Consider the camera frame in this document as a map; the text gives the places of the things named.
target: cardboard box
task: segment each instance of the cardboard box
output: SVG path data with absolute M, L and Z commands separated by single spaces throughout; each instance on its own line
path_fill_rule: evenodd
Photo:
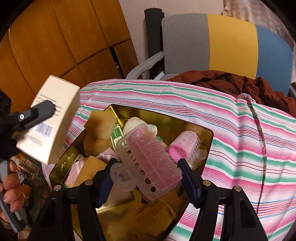
M 70 124 L 79 108 L 79 90 L 79 86 L 50 75 L 31 106 L 48 99 L 56 105 L 56 111 L 48 120 L 22 132 L 17 148 L 44 164 L 57 163 Z

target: tablecloth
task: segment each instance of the tablecloth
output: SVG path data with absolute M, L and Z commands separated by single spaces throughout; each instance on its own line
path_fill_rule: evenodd
M 250 96 L 154 80 L 104 80 L 80 92 L 81 105 L 65 148 L 84 129 L 92 110 L 121 104 L 151 110 L 207 127 L 214 138 L 202 177 L 218 187 L 240 185 L 269 240 L 282 240 L 296 218 L 296 120 Z M 167 240 L 189 240 L 198 210 L 189 205 Z M 219 240 L 223 206 L 214 240 Z

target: wooden cabinet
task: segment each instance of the wooden cabinet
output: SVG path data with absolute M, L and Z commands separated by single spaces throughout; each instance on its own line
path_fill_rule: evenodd
M 118 0 L 34 0 L 1 42 L 0 88 L 23 111 L 51 74 L 81 88 L 120 78 L 114 59 L 125 76 L 138 65 Z

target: hand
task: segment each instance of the hand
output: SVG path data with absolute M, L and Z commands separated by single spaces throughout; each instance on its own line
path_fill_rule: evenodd
M 25 202 L 24 195 L 30 196 L 31 188 L 29 185 L 22 186 L 20 184 L 18 174 L 15 172 L 17 167 L 14 161 L 10 161 L 9 167 L 12 173 L 4 179 L 3 183 L 0 182 L 0 192 L 3 191 L 3 188 L 6 190 L 6 193 L 4 194 L 4 202 L 10 204 L 10 211 L 14 213 L 23 207 Z M 8 223 L 1 208 L 0 218 Z

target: silver bolt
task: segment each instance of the silver bolt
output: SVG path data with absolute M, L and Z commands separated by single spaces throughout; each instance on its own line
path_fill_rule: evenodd
M 55 190 L 55 191 L 59 191 L 59 190 L 61 190 L 61 188 L 62 188 L 61 185 L 56 185 L 56 186 L 54 187 L 54 190 Z
M 93 184 L 93 181 L 92 181 L 92 180 L 86 180 L 86 181 L 84 182 L 84 184 L 87 185 L 87 186 L 90 186 L 90 185 Z
M 234 187 L 235 191 L 240 192 L 242 190 L 242 188 L 240 186 L 235 186 Z
M 204 180 L 202 183 L 207 187 L 211 186 L 211 182 L 209 180 Z

